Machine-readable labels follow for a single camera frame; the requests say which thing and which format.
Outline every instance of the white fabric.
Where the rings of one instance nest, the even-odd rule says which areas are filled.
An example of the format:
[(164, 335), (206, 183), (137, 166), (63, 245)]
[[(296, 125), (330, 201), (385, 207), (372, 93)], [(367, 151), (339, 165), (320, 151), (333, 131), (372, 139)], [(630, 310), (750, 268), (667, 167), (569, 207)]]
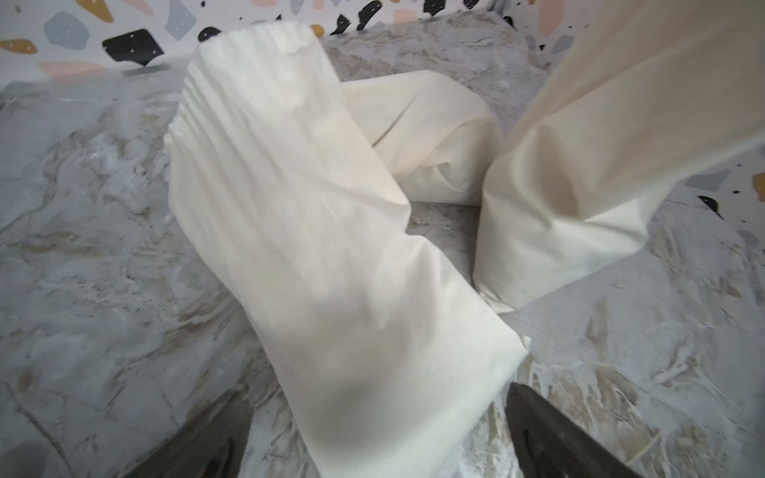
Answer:
[(474, 284), (496, 311), (640, 249), (672, 188), (765, 142), (765, 2), (605, 2), (483, 185)]
[(477, 206), (502, 132), (486, 103), (415, 71), (343, 83), (348, 111), (411, 201)]
[[(358, 110), (356, 119), (403, 183), (454, 179), (443, 198), (470, 200), (480, 172), (449, 170), (475, 151), (448, 133), (477, 122), (492, 138), (493, 120), (471, 93), (435, 79), (457, 99), (438, 114), (466, 115), (423, 125), (427, 115), (406, 103), (438, 111), (423, 91), (434, 77), (407, 78), (403, 102), (386, 110), (400, 116), (393, 128)], [(526, 349), (438, 248), (405, 233), (409, 202), (344, 103), (310, 28), (284, 21), (208, 40), (166, 138), (171, 207), (246, 309), (321, 475), (423, 478)], [(417, 127), (429, 131), (427, 148), (406, 131)], [(444, 158), (446, 171), (414, 174)]]
[[(474, 279), (496, 311), (635, 252), (676, 180), (765, 141), (764, 8), (604, 6), (486, 174)], [(322, 476), (430, 475), (526, 354), (405, 234), (407, 197), (477, 201), (500, 149), (483, 102), (428, 72), (341, 86), (310, 29), (262, 24), (200, 46), (167, 143), (173, 211)]]

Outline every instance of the terrazzo backsplash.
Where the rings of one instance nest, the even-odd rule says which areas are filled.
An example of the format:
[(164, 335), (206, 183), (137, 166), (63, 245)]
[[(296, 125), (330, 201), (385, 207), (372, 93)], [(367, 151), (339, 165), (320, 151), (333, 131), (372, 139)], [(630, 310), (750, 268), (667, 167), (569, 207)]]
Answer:
[(486, 8), (492, 0), (7, 0), (0, 89), (160, 67), (221, 31), (297, 19), (323, 37)]
[(494, 9), (543, 63), (557, 65), (602, 4), (603, 0), (499, 0)]
[(765, 146), (691, 176), (683, 184), (748, 246), (765, 253)]

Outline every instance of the marble countertop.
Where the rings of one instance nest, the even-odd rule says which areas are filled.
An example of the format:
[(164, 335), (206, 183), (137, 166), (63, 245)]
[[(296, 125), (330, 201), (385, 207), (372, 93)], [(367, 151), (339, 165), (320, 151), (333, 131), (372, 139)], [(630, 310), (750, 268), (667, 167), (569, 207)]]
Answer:
[[(344, 80), (430, 69), (509, 131), (548, 74), (483, 12), (329, 37)], [(0, 460), (121, 476), (227, 389), (255, 415), (241, 476), (317, 476), (242, 308), (167, 205), (178, 65), (0, 96)], [(469, 275), (477, 209), (416, 203), (409, 232)], [(516, 380), (644, 476), (762, 476), (765, 258), (686, 190), (649, 245), (503, 319)], [(520, 476), (497, 397), (438, 478)]]

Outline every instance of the folded fabric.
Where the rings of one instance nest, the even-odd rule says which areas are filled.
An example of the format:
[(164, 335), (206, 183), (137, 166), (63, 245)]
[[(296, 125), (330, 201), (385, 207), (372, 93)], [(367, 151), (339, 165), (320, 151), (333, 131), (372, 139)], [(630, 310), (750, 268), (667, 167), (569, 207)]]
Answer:
[(474, 284), (518, 308), (640, 249), (684, 177), (765, 142), (765, 2), (605, 2), (483, 185)]
[(429, 73), (409, 80), (376, 122), (346, 107), (346, 94), (377, 103), (340, 85), (310, 28), (260, 24), (200, 45), (165, 139), (172, 210), (244, 306), (324, 478), (430, 476), (526, 355), (444, 254), (405, 233), (409, 202), (368, 138), (407, 187), (433, 180), (468, 202), (482, 174), (457, 153), (488, 154), (476, 138), (494, 134), (448, 81), (435, 80), (467, 122), (408, 111), (456, 107), (423, 90)]
[(477, 94), (432, 71), (348, 81), (343, 91), (409, 200), (480, 204), (483, 177), (504, 137)]

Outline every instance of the fabric fold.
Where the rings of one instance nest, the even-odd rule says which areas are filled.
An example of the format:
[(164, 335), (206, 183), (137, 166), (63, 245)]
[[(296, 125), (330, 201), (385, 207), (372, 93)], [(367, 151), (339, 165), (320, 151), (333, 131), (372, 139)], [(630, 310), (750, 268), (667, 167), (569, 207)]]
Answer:
[(764, 9), (603, 5), (487, 172), (474, 284), (495, 311), (636, 252), (676, 181), (765, 142)]
[(504, 137), (477, 94), (427, 70), (348, 81), (343, 91), (409, 200), (480, 205), (483, 177)]
[[(303, 25), (201, 44), (165, 139), (171, 208), (244, 306), (321, 475), (422, 478), (526, 348), (437, 247), (405, 233), (409, 202), (349, 89)], [(403, 126), (407, 110), (390, 111)], [(448, 141), (437, 133), (435, 148)], [(443, 163), (415, 146), (390, 164)]]

